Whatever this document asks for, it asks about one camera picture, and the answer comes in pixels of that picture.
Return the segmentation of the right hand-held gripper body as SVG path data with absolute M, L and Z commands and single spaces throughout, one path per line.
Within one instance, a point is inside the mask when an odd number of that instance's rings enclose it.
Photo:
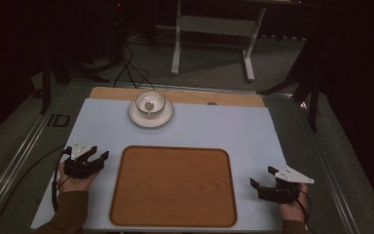
M 274 177 L 276 185 L 266 187 L 266 190 L 258 192 L 259 199 L 279 204 L 291 204 L 299 197 L 299 183 L 313 184 L 315 182 L 313 178 L 303 175 L 289 166 L 278 170 Z

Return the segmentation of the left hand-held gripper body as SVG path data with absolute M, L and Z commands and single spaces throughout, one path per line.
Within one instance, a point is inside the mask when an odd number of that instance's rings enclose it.
M 66 148 L 68 158 L 64 161 L 64 172 L 74 178 L 87 178 L 98 173 L 104 168 L 103 164 L 95 164 L 94 161 L 85 160 L 83 155 L 92 148 L 91 145 L 74 140 L 71 146 Z

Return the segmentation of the white saucer with dark rim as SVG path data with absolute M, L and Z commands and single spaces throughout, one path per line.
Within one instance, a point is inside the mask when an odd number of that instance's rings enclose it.
M 163 111 L 157 117 L 148 118 L 146 115 L 141 113 L 133 100 L 128 108 L 128 114 L 131 121 L 140 128 L 158 129 L 171 120 L 174 114 L 174 106 L 172 102 L 166 98 L 166 105 L 164 106 Z

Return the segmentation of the white cup with dark rim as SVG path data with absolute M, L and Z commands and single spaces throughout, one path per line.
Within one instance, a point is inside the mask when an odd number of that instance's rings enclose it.
M 147 101 L 154 103 L 153 109 L 147 109 L 145 107 L 145 102 Z M 142 114 L 148 117 L 154 117 L 164 110 L 166 98 L 158 92 L 144 92 L 135 99 L 135 106 Z

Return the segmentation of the brown wooden tray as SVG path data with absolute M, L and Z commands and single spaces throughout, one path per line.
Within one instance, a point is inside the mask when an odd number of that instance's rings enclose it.
M 130 227 L 235 225 L 229 154 L 217 148 L 125 148 L 109 217 L 117 226 Z

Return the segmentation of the person's left hand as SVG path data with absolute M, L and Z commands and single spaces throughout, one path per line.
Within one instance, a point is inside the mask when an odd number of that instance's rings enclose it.
M 89 191 L 90 187 L 97 177 L 97 174 L 90 175 L 87 178 L 74 178 L 69 177 L 64 172 L 64 164 L 58 166 L 59 179 L 56 182 L 57 189 L 60 192 L 72 191 Z

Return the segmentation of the person's right hand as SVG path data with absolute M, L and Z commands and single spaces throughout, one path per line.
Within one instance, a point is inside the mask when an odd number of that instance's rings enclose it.
M 282 220 L 297 220 L 306 222 L 309 216 L 309 199 L 307 198 L 308 186 L 299 183 L 299 198 L 291 204 L 279 204 L 279 212 Z

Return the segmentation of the light blue table mat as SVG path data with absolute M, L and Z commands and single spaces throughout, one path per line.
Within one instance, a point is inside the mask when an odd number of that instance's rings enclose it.
M 249 180 L 270 186 L 267 168 L 283 169 L 286 161 L 265 107 L 183 104 L 174 106 L 169 122 L 159 129 L 136 126 L 128 116 L 127 100 L 88 98 L 84 101 L 68 141 L 78 140 L 107 151 L 109 158 L 90 190 L 89 216 L 84 228 L 95 231 L 138 231 L 116 226 L 109 211 L 123 150 L 129 145 L 219 148 L 229 154 L 238 220 L 231 227 L 177 227 L 177 232 L 267 233 L 281 229 L 277 206 L 261 201 Z

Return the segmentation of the black metal stand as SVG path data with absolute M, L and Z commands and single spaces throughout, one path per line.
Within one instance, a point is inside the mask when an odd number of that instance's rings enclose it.
M 318 110 L 318 93 L 320 84 L 319 67 L 321 54 L 319 51 L 319 40 L 315 33 L 306 40 L 296 61 L 293 63 L 286 79 L 276 86 L 259 91 L 258 95 L 270 96 L 279 90 L 298 84 L 292 98 L 295 102 L 303 102 L 310 96 L 310 106 L 308 112 L 308 123 L 313 132 L 317 130 L 316 116 Z
M 67 71 L 69 67 L 72 67 L 73 69 L 79 71 L 85 77 L 93 81 L 101 83 L 106 82 L 106 79 L 95 75 L 93 72 L 91 72 L 83 65 L 79 64 L 77 61 L 69 58 L 47 40 L 42 41 L 41 52 L 42 88 L 38 92 L 38 95 L 42 100 L 40 111 L 41 114 L 47 112 L 52 102 L 51 78 L 53 72 L 61 77 L 62 84 L 68 83 L 70 81 L 70 77 Z

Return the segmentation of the dark equipment tower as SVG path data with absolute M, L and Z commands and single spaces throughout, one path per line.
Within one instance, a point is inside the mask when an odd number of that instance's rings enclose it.
M 123 55 L 127 36 L 127 3 L 126 0 L 109 0 L 111 5 L 111 58 L 119 60 Z

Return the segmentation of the white metal desk stand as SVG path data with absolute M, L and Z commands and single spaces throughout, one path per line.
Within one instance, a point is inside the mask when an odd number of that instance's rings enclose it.
M 182 0 L 177 0 L 175 21 L 175 44 L 172 55 L 170 73 L 179 73 L 181 56 L 181 32 L 199 32 L 218 35 L 241 36 L 249 39 L 248 47 L 242 51 L 243 65 L 246 79 L 249 82 L 255 80 L 251 54 L 255 45 L 266 8 L 262 7 L 256 20 L 218 19 L 209 17 L 189 16 L 182 14 Z

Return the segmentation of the silver metal floor rail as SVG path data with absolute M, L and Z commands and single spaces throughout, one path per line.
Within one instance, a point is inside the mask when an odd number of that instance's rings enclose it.
M 330 162 L 328 161 L 328 154 L 325 152 L 321 138 L 318 133 L 313 130 L 313 127 L 307 120 L 310 116 L 311 108 L 308 107 L 304 101 L 295 101 L 294 104 L 302 118 L 305 129 L 309 132 L 309 136 L 313 141 L 324 180 L 326 181 L 328 190 L 343 223 L 346 234 L 360 234 L 349 204 L 347 203 L 347 198 L 342 191 L 342 187 Z
M 0 126 L 0 207 L 66 88 L 60 85 L 52 90 L 43 114 L 41 100 L 31 97 Z
M 130 91 L 141 91 L 141 90 L 153 90 L 153 91 L 183 91 L 183 92 L 199 92 L 199 93 L 218 93 L 218 94 L 236 94 L 236 95 L 257 95 L 255 91 L 245 90 L 223 90 L 223 89 L 210 89 L 210 88 L 194 88 L 194 87 L 182 87 L 182 86 L 169 86 L 169 85 L 140 85 L 135 88 L 132 83 L 119 82 L 116 86 L 112 83 L 99 83 L 99 82 L 87 82 L 87 81 L 72 81 L 70 86 L 84 86 L 90 87 L 91 90 L 94 88 L 110 88 L 110 89 L 129 89 Z

